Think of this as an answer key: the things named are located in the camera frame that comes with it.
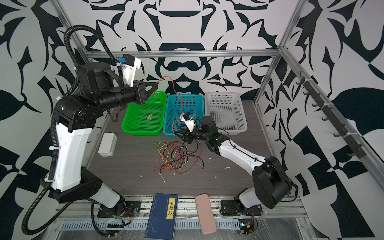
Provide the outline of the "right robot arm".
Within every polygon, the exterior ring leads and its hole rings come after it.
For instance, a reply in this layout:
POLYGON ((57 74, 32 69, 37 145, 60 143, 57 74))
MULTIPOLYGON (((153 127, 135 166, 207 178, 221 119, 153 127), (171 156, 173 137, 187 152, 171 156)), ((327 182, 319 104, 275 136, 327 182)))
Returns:
POLYGON ((202 117, 200 126, 189 112, 182 114, 180 120, 184 124, 175 135, 181 140, 188 144, 204 141, 211 152, 231 160, 252 176, 257 203, 273 209, 292 190, 291 179, 276 157, 266 158, 242 148, 229 134, 219 132, 211 116, 202 117))

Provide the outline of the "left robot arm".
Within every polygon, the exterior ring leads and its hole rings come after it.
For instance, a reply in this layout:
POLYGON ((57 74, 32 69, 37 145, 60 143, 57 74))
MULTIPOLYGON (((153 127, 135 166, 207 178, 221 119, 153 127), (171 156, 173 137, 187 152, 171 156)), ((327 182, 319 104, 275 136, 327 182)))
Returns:
POLYGON ((155 83, 135 80, 135 72, 141 66, 139 58, 129 54, 114 57, 103 37, 89 26, 69 27, 64 33, 64 44, 74 62, 77 76, 53 108, 50 127, 52 161, 47 176, 41 180, 43 190, 23 218, 21 229, 27 236, 40 233, 49 226, 45 223, 34 230, 29 228, 33 211, 49 191, 64 209, 75 201, 88 200, 121 220, 126 213, 125 198, 83 166, 85 148, 97 119, 104 113, 116 107, 124 108, 130 103, 143 105, 158 88, 155 83), (103 62, 81 65, 70 44, 71 35, 77 31, 92 33, 117 70, 112 70, 110 64, 103 62))

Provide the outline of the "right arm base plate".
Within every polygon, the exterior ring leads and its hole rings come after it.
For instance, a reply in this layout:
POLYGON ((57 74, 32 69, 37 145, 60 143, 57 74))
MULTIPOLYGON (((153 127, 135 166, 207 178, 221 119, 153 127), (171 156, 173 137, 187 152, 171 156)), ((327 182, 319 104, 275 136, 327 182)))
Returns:
POLYGON ((221 200, 220 214, 222 216, 261 216, 263 212, 261 205, 246 208, 238 200, 221 200))

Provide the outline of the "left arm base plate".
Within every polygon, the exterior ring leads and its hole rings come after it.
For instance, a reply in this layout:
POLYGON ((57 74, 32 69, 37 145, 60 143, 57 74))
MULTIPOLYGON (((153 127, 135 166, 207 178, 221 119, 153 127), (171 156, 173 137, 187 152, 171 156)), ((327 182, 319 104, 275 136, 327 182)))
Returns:
POLYGON ((140 213, 141 201, 125 201, 118 202, 115 207, 112 209, 107 208, 104 205, 101 205, 97 214, 98 218, 112 218, 115 216, 120 216, 121 218, 125 217, 135 217, 140 213))

